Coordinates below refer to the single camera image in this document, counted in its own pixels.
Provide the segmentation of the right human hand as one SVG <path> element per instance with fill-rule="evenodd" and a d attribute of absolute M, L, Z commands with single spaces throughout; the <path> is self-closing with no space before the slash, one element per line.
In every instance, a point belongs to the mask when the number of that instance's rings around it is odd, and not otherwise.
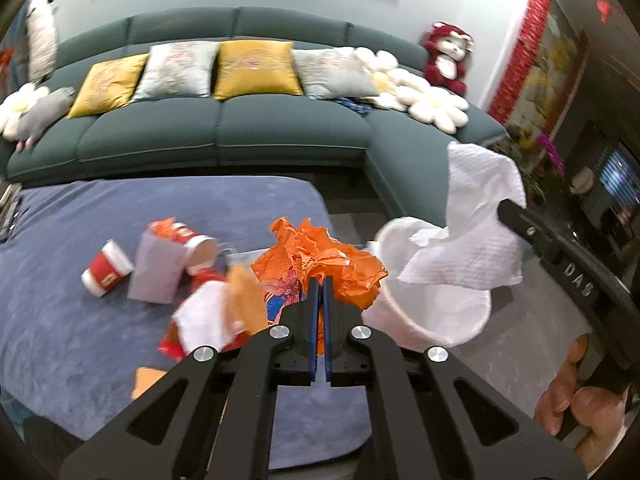
<path fill-rule="evenodd" d="M 621 396 L 603 388 L 578 386 L 578 365 L 588 349 L 589 336 L 574 340 L 558 374 L 540 397 L 534 421 L 556 436 L 565 415 L 588 429 L 587 437 L 574 452 L 590 476 L 605 462 L 622 438 L 628 391 Z"/>

